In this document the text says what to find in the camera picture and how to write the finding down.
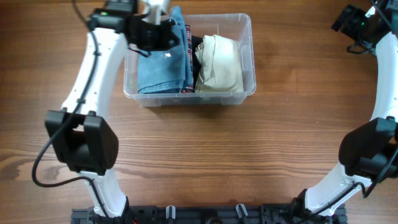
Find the cream cloth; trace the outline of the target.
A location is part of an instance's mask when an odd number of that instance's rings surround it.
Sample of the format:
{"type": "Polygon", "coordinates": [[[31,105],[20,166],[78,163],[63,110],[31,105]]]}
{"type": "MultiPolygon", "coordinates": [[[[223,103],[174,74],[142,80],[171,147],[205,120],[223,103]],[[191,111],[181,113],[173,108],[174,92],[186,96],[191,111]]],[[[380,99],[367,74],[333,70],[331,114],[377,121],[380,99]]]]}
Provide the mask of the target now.
{"type": "Polygon", "coordinates": [[[220,35],[206,35],[195,49],[201,65],[195,85],[197,93],[242,92],[243,74],[239,44],[220,35]]]}

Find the black garment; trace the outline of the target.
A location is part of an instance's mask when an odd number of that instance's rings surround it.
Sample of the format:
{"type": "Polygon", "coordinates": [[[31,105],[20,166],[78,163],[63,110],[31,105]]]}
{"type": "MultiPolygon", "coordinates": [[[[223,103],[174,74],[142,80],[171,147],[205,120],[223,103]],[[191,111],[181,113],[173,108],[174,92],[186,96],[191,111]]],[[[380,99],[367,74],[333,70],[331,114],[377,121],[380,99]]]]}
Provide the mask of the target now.
{"type": "Polygon", "coordinates": [[[198,80],[199,72],[201,69],[201,64],[198,61],[197,56],[195,55],[195,50],[196,48],[203,42],[203,39],[201,37],[197,36],[192,36],[192,59],[193,59],[193,89],[195,90],[196,83],[198,80]]]}

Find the red plaid shirt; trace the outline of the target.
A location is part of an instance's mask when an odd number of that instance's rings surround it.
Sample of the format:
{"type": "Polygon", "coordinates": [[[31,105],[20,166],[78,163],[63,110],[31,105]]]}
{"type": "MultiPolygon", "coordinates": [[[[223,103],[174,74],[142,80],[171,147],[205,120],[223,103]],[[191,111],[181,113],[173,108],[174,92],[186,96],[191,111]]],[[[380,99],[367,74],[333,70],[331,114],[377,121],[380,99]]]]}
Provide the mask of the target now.
{"type": "Polygon", "coordinates": [[[181,89],[182,93],[194,92],[193,87],[193,59],[192,59],[192,31],[189,25],[185,26],[184,37],[185,53],[186,53],[186,66],[185,66],[185,80],[181,89]]]}

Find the blue denim jeans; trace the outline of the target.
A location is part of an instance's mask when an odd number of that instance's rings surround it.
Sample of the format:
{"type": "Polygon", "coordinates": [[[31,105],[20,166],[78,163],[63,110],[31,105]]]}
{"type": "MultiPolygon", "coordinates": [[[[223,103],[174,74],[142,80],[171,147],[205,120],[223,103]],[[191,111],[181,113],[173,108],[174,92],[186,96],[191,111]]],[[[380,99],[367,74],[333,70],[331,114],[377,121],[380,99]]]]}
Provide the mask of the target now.
{"type": "Polygon", "coordinates": [[[180,43],[166,51],[152,52],[149,57],[139,57],[137,92],[140,94],[181,93],[186,66],[184,45],[186,23],[181,7],[173,7],[166,21],[175,25],[172,30],[180,43]]]}

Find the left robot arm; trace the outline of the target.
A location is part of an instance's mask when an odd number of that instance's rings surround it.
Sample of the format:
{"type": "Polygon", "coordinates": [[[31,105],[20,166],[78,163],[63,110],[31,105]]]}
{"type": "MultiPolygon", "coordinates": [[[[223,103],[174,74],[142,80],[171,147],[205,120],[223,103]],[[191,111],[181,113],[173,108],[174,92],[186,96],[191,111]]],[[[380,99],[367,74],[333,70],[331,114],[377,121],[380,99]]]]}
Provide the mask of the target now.
{"type": "Polygon", "coordinates": [[[162,21],[168,1],[107,1],[83,19],[86,51],[75,84],[58,111],[48,111],[47,145],[84,181],[93,207],[76,210],[72,223],[137,223],[114,170],[119,141],[106,122],[119,67],[129,51],[149,56],[178,44],[171,23],[162,21]]]}

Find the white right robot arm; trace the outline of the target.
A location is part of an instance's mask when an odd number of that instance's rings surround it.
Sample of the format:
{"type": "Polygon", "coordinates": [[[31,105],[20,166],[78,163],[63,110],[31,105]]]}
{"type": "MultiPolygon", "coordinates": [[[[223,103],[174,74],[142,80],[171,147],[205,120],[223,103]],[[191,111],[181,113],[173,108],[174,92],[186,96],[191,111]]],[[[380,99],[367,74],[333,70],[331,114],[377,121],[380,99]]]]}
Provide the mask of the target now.
{"type": "Polygon", "coordinates": [[[368,11],[347,5],[331,28],[353,39],[347,52],[376,56],[376,102],[370,121],[343,138],[337,165],[292,200],[284,215],[295,223],[333,223],[357,192],[368,198],[377,184],[397,178],[397,1],[371,1],[368,11]]]}

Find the clear plastic storage bin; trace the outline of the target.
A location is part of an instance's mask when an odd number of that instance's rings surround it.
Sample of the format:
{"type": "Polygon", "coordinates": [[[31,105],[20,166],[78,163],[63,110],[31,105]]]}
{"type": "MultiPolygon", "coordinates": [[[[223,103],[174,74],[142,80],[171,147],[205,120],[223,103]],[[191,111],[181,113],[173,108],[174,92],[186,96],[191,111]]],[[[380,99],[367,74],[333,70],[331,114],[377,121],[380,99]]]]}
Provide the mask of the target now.
{"type": "Polygon", "coordinates": [[[233,39],[239,45],[239,59],[243,74],[242,92],[226,93],[159,93],[140,94],[137,92],[138,54],[128,51],[124,59],[124,94],[142,107],[165,105],[240,105],[256,91],[256,73],[252,39],[251,18],[244,13],[184,15],[192,34],[198,37],[217,34],[233,39]]]}

